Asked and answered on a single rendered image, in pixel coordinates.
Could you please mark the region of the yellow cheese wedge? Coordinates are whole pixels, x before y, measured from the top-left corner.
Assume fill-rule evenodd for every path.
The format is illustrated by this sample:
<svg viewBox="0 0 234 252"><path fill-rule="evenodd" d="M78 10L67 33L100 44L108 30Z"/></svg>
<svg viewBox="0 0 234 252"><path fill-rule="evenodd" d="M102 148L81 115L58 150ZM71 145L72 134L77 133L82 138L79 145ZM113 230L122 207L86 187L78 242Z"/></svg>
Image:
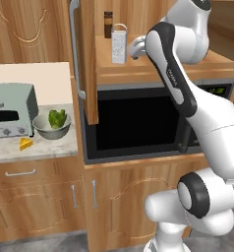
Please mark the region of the yellow cheese wedge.
<svg viewBox="0 0 234 252"><path fill-rule="evenodd" d="M19 141L19 149L22 151L33 145L33 140L30 138L21 138Z"/></svg>

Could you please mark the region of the wooden wall cabinet door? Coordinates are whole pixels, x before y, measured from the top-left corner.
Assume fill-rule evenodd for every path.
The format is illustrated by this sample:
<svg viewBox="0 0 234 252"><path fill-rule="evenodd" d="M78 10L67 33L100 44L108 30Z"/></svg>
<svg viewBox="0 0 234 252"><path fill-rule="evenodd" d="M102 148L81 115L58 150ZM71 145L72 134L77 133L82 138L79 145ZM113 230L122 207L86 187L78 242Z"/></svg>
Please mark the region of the wooden wall cabinet door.
<svg viewBox="0 0 234 252"><path fill-rule="evenodd" d="M68 62L69 0L0 0L0 64Z"/></svg>

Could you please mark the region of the silver cheese grater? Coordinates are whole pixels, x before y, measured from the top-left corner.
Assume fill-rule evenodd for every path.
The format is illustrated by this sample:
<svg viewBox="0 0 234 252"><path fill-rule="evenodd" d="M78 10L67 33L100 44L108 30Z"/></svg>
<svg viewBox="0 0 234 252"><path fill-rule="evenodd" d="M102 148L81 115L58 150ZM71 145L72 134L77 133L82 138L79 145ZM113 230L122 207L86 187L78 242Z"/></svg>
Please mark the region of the silver cheese grater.
<svg viewBox="0 0 234 252"><path fill-rule="evenodd" d="M126 63L127 32L124 24L115 24L111 29L111 62L114 64Z"/></svg>

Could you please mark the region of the green lettuce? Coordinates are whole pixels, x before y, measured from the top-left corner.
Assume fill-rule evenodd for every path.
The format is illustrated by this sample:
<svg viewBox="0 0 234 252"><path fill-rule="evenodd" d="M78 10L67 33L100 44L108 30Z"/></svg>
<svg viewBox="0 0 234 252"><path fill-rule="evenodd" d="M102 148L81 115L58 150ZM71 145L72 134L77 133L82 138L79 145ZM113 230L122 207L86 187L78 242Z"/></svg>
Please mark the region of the green lettuce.
<svg viewBox="0 0 234 252"><path fill-rule="evenodd" d="M60 111L50 110L48 114L48 121L52 129L62 128L65 124L67 114L64 109Z"/></svg>

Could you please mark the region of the black built-in microwave oven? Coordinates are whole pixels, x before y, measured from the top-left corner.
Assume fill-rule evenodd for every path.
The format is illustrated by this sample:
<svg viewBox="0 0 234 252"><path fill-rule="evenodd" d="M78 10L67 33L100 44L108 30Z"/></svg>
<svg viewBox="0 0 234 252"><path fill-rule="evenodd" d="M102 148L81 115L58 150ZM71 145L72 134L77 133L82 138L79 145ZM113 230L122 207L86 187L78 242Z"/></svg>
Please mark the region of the black built-in microwave oven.
<svg viewBox="0 0 234 252"><path fill-rule="evenodd" d="M99 86L97 108L95 125L81 113L85 163L183 155L178 144L188 122L162 83ZM192 129L185 154L201 150Z"/></svg>

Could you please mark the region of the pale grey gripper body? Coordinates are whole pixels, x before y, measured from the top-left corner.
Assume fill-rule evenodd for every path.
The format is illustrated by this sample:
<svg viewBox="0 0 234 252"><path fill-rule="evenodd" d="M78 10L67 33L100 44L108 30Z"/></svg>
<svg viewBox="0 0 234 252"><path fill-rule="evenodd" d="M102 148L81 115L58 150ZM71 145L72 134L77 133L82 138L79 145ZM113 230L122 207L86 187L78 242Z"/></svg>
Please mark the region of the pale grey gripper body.
<svg viewBox="0 0 234 252"><path fill-rule="evenodd" d="M128 47L128 54L134 59L137 60L140 56L146 55L145 49L145 40L146 37L141 35L135 38Z"/></svg>

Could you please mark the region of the wooden drawer front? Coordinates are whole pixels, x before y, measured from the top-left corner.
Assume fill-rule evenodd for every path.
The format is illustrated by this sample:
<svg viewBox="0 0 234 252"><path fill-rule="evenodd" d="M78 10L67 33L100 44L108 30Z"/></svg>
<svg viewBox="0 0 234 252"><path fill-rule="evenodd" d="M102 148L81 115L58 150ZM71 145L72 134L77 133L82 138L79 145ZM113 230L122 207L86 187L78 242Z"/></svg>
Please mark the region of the wooden drawer front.
<svg viewBox="0 0 234 252"><path fill-rule="evenodd" d="M5 176L6 171L17 173L32 171L34 168L36 169L36 173L32 175ZM76 181L81 179L82 170L83 165L78 157L58 157L0 163L0 189Z"/></svg>

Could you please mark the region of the wooden base cabinet door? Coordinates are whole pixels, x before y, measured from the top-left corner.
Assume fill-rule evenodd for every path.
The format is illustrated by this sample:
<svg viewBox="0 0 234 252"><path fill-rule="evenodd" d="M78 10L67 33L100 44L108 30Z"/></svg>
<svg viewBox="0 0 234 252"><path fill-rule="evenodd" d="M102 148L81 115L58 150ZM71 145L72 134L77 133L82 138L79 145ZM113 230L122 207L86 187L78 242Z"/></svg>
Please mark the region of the wooden base cabinet door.
<svg viewBox="0 0 234 252"><path fill-rule="evenodd" d="M145 198L174 189L182 175L206 166L204 157L194 156L87 165L83 191L88 251L104 252L148 242L156 224L145 215ZM92 207L92 180L97 181L97 209Z"/></svg>
<svg viewBox="0 0 234 252"><path fill-rule="evenodd" d="M76 209L71 185L76 185ZM85 228L80 180L0 189L0 242Z"/></svg>

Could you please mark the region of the dark brown bottle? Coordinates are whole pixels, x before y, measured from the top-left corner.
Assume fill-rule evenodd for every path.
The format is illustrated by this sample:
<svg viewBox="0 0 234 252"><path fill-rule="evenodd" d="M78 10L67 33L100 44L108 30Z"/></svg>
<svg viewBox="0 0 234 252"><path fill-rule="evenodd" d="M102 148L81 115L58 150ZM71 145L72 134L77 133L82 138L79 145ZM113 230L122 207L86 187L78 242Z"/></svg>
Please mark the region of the dark brown bottle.
<svg viewBox="0 0 234 252"><path fill-rule="evenodd" d="M111 11L104 12L104 37L111 37L111 29L113 24L113 13Z"/></svg>

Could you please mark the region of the wooden open wall cabinet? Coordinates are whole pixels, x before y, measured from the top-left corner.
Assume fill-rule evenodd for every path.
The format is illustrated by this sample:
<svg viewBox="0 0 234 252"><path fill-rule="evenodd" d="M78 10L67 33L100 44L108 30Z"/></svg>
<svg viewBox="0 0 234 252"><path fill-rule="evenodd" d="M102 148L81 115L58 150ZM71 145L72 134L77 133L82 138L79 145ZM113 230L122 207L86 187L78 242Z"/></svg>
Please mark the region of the wooden open wall cabinet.
<svg viewBox="0 0 234 252"><path fill-rule="evenodd" d="M94 0L96 77L100 85L157 82L158 75L147 57L111 62L111 41L103 36L103 13L111 11L113 22L128 28L128 40L145 34L176 0ZM185 71L191 80L234 78L234 0L211 0L208 21L209 51Z"/></svg>

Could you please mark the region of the grey salad bowl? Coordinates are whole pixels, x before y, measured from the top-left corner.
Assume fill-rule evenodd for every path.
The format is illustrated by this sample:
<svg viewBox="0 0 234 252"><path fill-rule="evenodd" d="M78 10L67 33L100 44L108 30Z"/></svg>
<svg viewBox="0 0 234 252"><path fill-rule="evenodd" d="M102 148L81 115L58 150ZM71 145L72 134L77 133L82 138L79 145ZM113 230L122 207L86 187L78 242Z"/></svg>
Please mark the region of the grey salad bowl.
<svg viewBox="0 0 234 252"><path fill-rule="evenodd" d="M41 137L47 140L58 140L63 138L68 133L71 123L71 116L67 115L64 125L58 129L53 129L49 123L47 113L37 115L32 121L34 129Z"/></svg>

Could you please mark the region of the grey toaster oven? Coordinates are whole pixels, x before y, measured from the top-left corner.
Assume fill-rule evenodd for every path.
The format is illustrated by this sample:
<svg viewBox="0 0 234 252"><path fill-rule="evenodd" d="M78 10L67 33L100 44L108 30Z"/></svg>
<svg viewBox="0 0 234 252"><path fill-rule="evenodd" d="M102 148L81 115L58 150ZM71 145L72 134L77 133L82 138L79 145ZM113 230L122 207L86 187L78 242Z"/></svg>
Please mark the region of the grey toaster oven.
<svg viewBox="0 0 234 252"><path fill-rule="evenodd" d="M33 137L38 105L32 84L0 84L0 138Z"/></svg>

